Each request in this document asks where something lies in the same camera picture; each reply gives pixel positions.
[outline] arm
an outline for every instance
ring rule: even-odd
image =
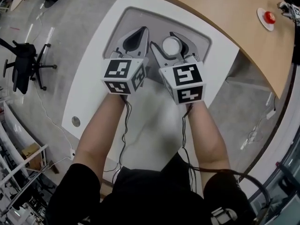
[[[124,105],[119,95],[108,94],[85,128],[76,150],[73,164],[89,167],[100,183]]]
[[[207,169],[229,169],[224,140],[204,102],[194,103],[188,115],[199,166]],[[202,187],[214,173],[201,172]]]

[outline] person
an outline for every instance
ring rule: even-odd
[[[48,204],[46,224],[75,225],[89,217],[92,225],[165,218],[208,225],[212,212],[219,208],[231,209],[251,224],[255,214],[233,175],[202,172],[202,198],[191,191],[188,165],[178,153],[160,172],[123,167],[112,193],[100,202],[105,160],[124,105],[119,95],[108,94],[103,100],[82,134],[73,164]],[[188,118],[199,166],[229,169],[224,140],[205,103],[194,103]]]

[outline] white round base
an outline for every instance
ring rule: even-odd
[[[264,19],[264,14],[265,14],[266,10],[259,8],[257,10],[257,16],[259,18],[259,20],[261,21],[262,25],[269,31],[273,31],[274,30],[274,25],[273,24],[268,24],[265,19]]]

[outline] floor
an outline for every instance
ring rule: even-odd
[[[58,69],[42,71],[47,91],[36,89],[38,85],[31,82],[26,95],[13,93],[11,69],[7,71],[6,78],[0,80],[3,86],[8,85],[8,93],[13,100],[12,108],[22,123],[41,144],[49,145],[48,160],[57,162],[70,155],[70,144],[52,121],[61,126],[68,93],[80,60],[94,32],[115,1],[59,0],[51,8],[45,9],[42,0],[25,0],[15,11],[0,18],[0,37],[9,43],[13,39],[19,43],[27,41],[33,43],[37,50],[47,41],[52,44],[47,49],[43,62],[47,65],[57,64]],[[2,47],[0,57],[2,71],[4,60],[12,61],[14,57]],[[263,79],[241,53],[238,54],[232,73],[237,68],[241,76]],[[257,156],[278,120],[287,89],[288,86],[280,100],[276,99],[276,114],[267,120],[264,119],[265,115],[274,107],[273,97],[266,106],[270,92],[224,82],[210,106],[210,112],[227,145],[232,169],[246,170]],[[259,121],[254,141],[245,142],[252,136],[250,132]],[[63,131],[72,147],[76,148],[78,139],[68,131]],[[107,161],[106,169],[114,168],[115,164],[111,160]],[[64,159],[56,165],[59,174],[47,171],[46,175],[58,184],[70,165],[71,161]],[[111,180],[111,176],[112,174],[104,174],[107,180]]]

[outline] black shirt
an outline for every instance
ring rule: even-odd
[[[119,221],[210,225],[211,212],[220,207],[234,210],[238,217],[246,214],[249,223],[243,224],[251,224],[255,217],[246,195],[228,174],[216,174],[208,181],[204,199],[161,172],[146,170],[119,174],[112,193],[101,203],[99,191],[99,180],[90,168],[71,165],[49,202],[46,224],[76,225],[90,216],[92,225]]]

